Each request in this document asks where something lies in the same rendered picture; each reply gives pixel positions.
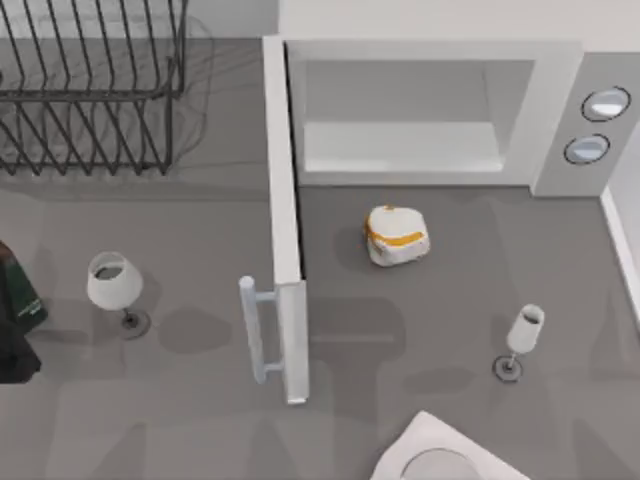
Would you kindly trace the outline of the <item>white microwave door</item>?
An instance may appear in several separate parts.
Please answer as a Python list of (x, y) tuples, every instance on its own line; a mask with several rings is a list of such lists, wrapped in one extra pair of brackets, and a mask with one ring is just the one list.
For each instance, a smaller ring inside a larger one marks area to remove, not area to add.
[(306, 281), (296, 205), (285, 44), (262, 40), (275, 303), (285, 399), (302, 405), (310, 395)]

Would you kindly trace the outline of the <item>white and orange bread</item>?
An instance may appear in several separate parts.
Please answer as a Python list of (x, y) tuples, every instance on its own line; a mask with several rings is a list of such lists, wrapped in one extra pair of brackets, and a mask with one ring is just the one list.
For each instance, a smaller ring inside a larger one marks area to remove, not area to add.
[(370, 260), (383, 268), (420, 260), (431, 249), (424, 216), (409, 207), (374, 207), (364, 222), (364, 235)]

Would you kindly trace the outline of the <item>wide white wine glass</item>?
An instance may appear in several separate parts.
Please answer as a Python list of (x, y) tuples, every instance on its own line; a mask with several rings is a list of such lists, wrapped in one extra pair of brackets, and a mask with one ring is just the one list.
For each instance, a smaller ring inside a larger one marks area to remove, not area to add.
[(118, 331), (125, 340), (141, 338), (151, 327), (148, 314), (135, 308), (143, 288), (141, 272), (119, 252), (100, 252), (89, 263), (88, 298), (101, 310), (122, 314)]

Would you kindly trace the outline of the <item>narrow white wine glass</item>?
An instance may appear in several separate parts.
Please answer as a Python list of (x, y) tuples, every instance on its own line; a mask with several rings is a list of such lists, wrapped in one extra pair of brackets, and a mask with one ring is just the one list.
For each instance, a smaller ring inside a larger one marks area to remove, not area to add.
[(505, 384), (520, 380), (524, 372), (520, 358), (535, 349), (544, 323), (545, 312), (540, 306), (527, 304), (521, 308), (506, 336), (508, 354), (498, 356), (492, 365), (498, 380)]

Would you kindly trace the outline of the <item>pale microwave oven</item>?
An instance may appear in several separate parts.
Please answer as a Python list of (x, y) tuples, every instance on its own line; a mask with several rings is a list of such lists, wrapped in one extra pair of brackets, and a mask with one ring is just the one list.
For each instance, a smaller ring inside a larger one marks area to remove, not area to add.
[[(605, 188), (640, 119), (640, 47), (580, 41), (288, 39), (291, 127), (304, 185), (518, 186), (544, 197)], [(631, 95), (590, 122), (593, 92)], [(564, 158), (601, 134), (603, 159)]]

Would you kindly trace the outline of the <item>small round microwave knob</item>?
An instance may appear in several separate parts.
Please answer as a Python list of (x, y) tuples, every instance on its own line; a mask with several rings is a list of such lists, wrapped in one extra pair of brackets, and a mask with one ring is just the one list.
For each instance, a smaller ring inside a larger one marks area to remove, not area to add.
[(588, 165), (603, 159), (610, 149), (609, 139), (601, 134), (579, 137), (564, 149), (565, 160), (574, 165)]

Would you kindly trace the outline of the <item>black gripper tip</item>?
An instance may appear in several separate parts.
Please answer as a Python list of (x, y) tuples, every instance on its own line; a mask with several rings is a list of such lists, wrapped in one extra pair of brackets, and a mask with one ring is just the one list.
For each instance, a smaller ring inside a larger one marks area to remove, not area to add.
[(42, 361), (26, 336), (47, 317), (19, 260), (0, 241), (0, 385), (26, 384), (40, 372)]

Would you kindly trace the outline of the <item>large round microwave knob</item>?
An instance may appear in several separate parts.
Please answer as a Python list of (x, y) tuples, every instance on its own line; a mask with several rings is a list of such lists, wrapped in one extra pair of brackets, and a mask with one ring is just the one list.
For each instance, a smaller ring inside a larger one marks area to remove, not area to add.
[(607, 122), (621, 116), (631, 104), (631, 95), (614, 86), (591, 93), (582, 103), (582, 116), (594, 123)]

